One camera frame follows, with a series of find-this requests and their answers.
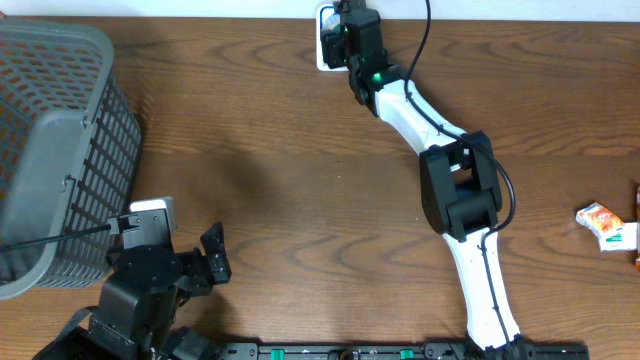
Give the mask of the white green box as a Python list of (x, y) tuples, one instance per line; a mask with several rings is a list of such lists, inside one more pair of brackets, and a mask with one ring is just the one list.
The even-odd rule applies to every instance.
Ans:
[(635, 251), (638, 249), (638, 224), (625, 223), (599, 240), (601, 252)]

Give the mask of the small orange white box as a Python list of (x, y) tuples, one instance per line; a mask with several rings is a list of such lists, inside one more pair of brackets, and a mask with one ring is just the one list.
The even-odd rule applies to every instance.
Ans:
[(615, 236), (625, 223), (611, 210), (594, 202), (576, 213), (576, 221), (592, 231), (599, 239)]

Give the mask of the orange snack bar wrapper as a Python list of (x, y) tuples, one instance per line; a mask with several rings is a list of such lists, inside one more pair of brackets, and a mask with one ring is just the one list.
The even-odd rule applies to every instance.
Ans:
[(638, 186), (636, 191), (636, 259), (635, 267), (637, 272), (640, 272), (640, 187)]

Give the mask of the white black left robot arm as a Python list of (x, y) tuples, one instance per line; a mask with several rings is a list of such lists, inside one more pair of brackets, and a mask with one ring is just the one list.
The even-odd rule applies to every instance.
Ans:
[(231, 268), (224, 229), (214, 223), (201, 248), (178, 253), (167, 225), (116, 232), (123, 244), (96, 306), (76, 311), (37, 359), (219, 359), (221, 347), (188, 328), (173, 331), (191, 298), (226, 284)]

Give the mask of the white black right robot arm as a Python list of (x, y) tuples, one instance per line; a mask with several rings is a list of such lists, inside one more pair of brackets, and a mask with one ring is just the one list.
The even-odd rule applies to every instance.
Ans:
[(360, 0), (322, 4), (316, 12), (316, 62), (343, 71), (356, 100), (393, 127), (418, 156), (421, 204), (432, 229), (453, 256), (467, 310), (465, 355), (524, 359), (527, 351), (511, 313), (497, 240), (500, 187), (514, 188), (488, 136), (446, 120), (412, 80), (391, 62), (379, 13)]

